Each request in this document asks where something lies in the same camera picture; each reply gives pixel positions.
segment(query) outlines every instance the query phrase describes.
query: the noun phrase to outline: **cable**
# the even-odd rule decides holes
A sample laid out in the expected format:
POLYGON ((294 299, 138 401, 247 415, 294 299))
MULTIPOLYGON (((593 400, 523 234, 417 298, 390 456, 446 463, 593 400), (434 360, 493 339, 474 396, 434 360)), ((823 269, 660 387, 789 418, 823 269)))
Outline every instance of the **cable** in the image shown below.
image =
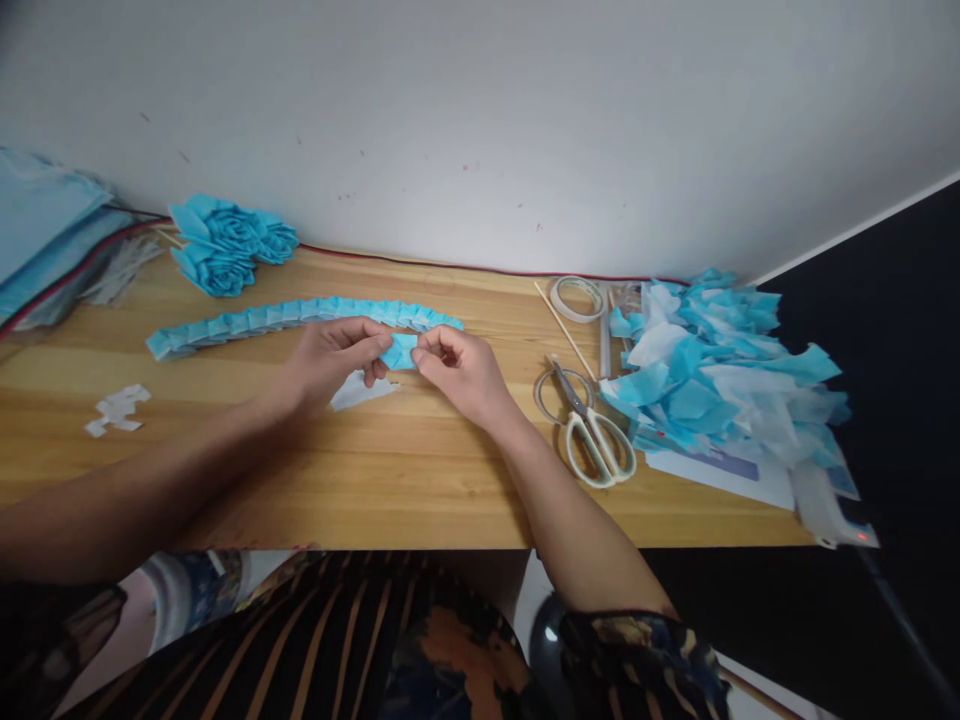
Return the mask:
MULTIPOLYGON (((145 215, 147 217, 162 218, 164 220, 170 220, 169 215, 160 215, 159 213, 147 212, 146 210, 137 210, 135 208, 122 208, 116 205, 104 205, 103 207, 110 210, 119 210, 120 212, 130 213, 131 215, 145 215)), ((457 265, 455 263, 441 263, 441 262, 430 262, 429 260, 400 260, 398 258, 386 257, 385 255, 375 255, 367 253, 352 253, 346 250, 328 250, 326 248, 313 247, 311 245, 300 245, 300 247, 305 250, 310 250, 312 252, 322 253, 324 255, 333 255, 336 257, 346 257, 346 258, 369 258, 371 260, 385 260, 387 262, 392 262, 396 265, 418 265, 421 267, 441 267, 441 268, 450 268, 452 270, 478 270, 481 272, 492 272, 497 275, 506 275, 508 277, 563 277, 565 275, 577 275, 582 278, 587 278, 588 280, 606 280, 608 282, 646 282, 649 280, 661 280, 662 282, 672 282, 677 285, 684 285, 686 287, 690 286, 690 283, 685 280, 676 280, 675 278, 653 278, 653 277, 636 277, 636 276, 622 276, 622 277, 612 277, 609 275, 584 275, 583 273, 569 273, 569 272, 521 272, 518 270, 501 270, 500 268, 491 268, 483 267, 480 265, 457 265)))
POLYGON ((157 218, 158 220, 170 220, 169 215, 161 215, 160 213, 147 212, 146 210, 136 210, 134 208, 123 208, 119 205, 101 205, 100 207, 105 210, 116 210, 117 212, 125 212, 128 215, 143 215, 144 217, 157 218))
MULTIPOLYGON (((68 282, 70 282, 74 277, 77 276, 80 271, 82 271, 87 265, 92 262, 92 260, 100 253, 100 251, 109 245, 110 243, 118 240, 120 238, 126 237, 129 233, 135 230, 143 230, 145 228, 151 227, 153 225, 163 225, 171 222, 171 219, 167 215, 161 215, 159 213, 147 212, 144 210, 136 209, 127 209, 122 207, 117 207, 115 205, 103 205, 102 207, 107 208, 108 210, 116 210, 119 212, 129 213, 131 215, 146 215, 149 217, 156 218, 154 220, 146 220, 144 222, 136 223, 125 227, 117 232, 105 237, 103 240, 94 245, 89 252, 83 257, 83 259, 71 270, 61 276, 59 279, 55 280, 53 283, 48 285, 46 288, 37 293, 32 297, 26 305, 21 307, 17 312, 8 317, 2 323, 0 323, 0 342, 3 342, 7 336, 13 331, 16 325, 23 320, 24 317, 29 315, 38 305, 47 300, 51 295, 53 295, 57 290, 62 288, 68 282)), ((451 270, 476 270, 479 272, 490 272, 497 275, 506 275, 508 277, 527 277, 527 278, 539 278, 539 277, 563 277, 564 275, 571 275, 574 273, 563 273, 563 272, 521 272, 516 270, 501 270, 499 268, 483 267, 479 265, 457 265, 455 263, 434 263, 427 260, 401 260, 399 258, 386 257, 385 255, 374 255, 366 253, 352 253, 344 250, 328 250, 326 248, 317 248, 310 245, 300 245, 300 247, 305 250, 310 250, 311 252, 320 253, 322 255, 331 255, 334 257, 344 257, 344 258, 355 258, 355 259, 368 259, 368 260, 384 260, 386 262, 394 263, 396 265, 416 265, 419 267, 434 267, 434 268, 448 268, 451 270)), ((672 282, 678 285, 684 285, 689 287, 690 283, 684 280, 676 280, 674 278, 652 278, 652 277, 636 277, 636 276, 622 276, 614 277, 609 275, 583 275, 580 277, 587 278, 589 280, 605 280, 608 282, 646 282, 649 280, 661 280, 663 282, 672 282)))
POLYGON ((953 689, 953 686, 951 686, 950 681, 947 680, 946 675, 943 674, 940 666, 937 665, 933 655, 930 654, 926 644, 920 637, 920 633, 917 632, 917 628, 910 620, 903 605, 900 604, 900 600, 894 593, 890 582, 880 571, 880 565, 874 558, 875 552, 876 551, 868 550, 864 547, 857 548, 857 554, 860 556, 860 560, 866 566, 867 573, 873 578, 877 590, 880 591, 880 597, 882 597, 883 601, 887 604, 887 608, 900 627, 900 632, 903 633, 904 638, 920 662, 923 673, 933 686, 937 694, 937 699, 940 701, 943 709, 949 713, 949 717, 960 717, 960 698, 957 697, 957 693, 953 689))
POLYGON ((117 230, 115 233, 107 235, 105 238, 100 240, 96 245, 90 248, 87 251, 87 254, 83 256, 79 263, 73 266, 66 273, 61 275, 57 280, 54 280, 50 285, 47 285, 43 290, 38 292, 32 298, 30 298, 27 303, 17 310, 13 315, 8 317, 2 323, 0 323, 0 342, 6 339, 6 337, 13 332, 17 324, 23 320, 27 315, 29 315, 35 308, 37 308, 41 303, 49 299, 54 293, 56 293, 60 288, 73 280, 77 275, 80 274, 96 257, 100 252, 107 247, 108 245, 113 244, 117 240, 121 240, 127 237, 129 234, 136 232, 137 230, 143 230, 145 228, 151 227, 152 225, 159 225, 166 222, 166 220, 147 220, 145 222, 135 223, 133 225, 128 225, 125 228, 117 230))

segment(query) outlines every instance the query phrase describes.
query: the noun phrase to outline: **wooden desk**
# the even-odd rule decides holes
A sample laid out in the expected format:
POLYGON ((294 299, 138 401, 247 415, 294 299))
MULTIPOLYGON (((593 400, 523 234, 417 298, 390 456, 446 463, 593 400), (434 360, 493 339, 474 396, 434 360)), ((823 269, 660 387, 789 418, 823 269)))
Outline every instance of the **wooden desk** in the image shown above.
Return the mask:
MULTIPOLYGON (((486 272, 336 258, 305 249, 283 267, 261 266, 240 298, 213 299, 168 256, 141 273, 119 309, 82 306, 41 344, 0 363, 0 505, 132 455, 243 400, 284 361, 300 330, 264 335, 157 363, 144 340, 161 327, 294 298, 340 295, 418 302, 486 338, 510 392, 556 447, 532 384, 555 352, 582 371, 530 280, 486 272), (89 437, 94 404, 142 383, 136 432, 89 437)), ((598 327, 569 324, 596 370, 598 327)), ((484 433, 415 372, 403 388, 328 412, 290 447, 207 508, 180 548, 519 548, 523 510, 484 433)), ((638 547, 812 543, 791 513, 652 470, 641 455, 630 481, 593 491, 638 547)))

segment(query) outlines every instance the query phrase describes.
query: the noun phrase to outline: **blue paper rose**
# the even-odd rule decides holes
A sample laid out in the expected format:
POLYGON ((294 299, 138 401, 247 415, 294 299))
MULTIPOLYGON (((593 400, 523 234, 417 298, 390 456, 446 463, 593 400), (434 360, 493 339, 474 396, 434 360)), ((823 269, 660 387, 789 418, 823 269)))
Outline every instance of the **blue paper rose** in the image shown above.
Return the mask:
POLYGON ((297 231, 284 225, 279 218, 276 218, 277 222, 268 222, 273 216, 266 213, 260 213, 260 217, 267 224, 267 232, 260 238, 253 259, 269 265, 283 265, 293 257, 293 249, 300 244, 297 231))
POLYGON ((237 297, 245 285, 253 285, 250 260, 224 254, 210 245, 191 243, 183 250, 171 248, 173 259, 187 279, 213 297, 237 297))
POLYGON ((171 205, 170 215, 189 242, 174 258, 190 282, 214 297, 236 297, 254 282, 253 260, 282 265, 300 244, 276 215, 209 195, 171 205))
POLYGON ((250 258, 267 232, 261 214, 209 195, 171 205, 170 215, 185 240, 250 258))

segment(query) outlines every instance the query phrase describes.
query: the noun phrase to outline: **tape roll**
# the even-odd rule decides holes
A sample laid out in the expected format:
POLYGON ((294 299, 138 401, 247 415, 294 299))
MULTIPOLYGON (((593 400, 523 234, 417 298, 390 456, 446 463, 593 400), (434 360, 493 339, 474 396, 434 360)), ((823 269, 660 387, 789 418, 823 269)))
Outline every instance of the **tape roll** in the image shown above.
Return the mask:
POLYGON ((567 318, 567 320, 573 320, 579 323, 593 322, 603 314, 603 311, 607 307, 607 297, 603 294, 603 291, 600 290, 600 287, 576 275, 566 275, 553 284, 553 287, 550 288, 550 302, 553 303, 557 312, 567 318), (587 297, 593 301, 593 314, 581 315, 575 310, 571 310, 570 307, 563 302, 563 298, 560 297, 560 288, 562 287, 575 287, 586 294, 587 297))

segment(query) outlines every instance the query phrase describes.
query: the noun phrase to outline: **white wall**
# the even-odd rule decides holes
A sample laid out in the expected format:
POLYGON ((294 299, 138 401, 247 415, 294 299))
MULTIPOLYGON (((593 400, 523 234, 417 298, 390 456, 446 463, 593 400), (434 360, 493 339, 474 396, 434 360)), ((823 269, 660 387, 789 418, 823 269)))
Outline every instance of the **white wall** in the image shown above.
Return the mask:
POLYGON ((757 276, 960 169, 958 18, 950 0, 8 0, 0 142, 148 209, 203 191, 274 210, 315 243, 757 276))

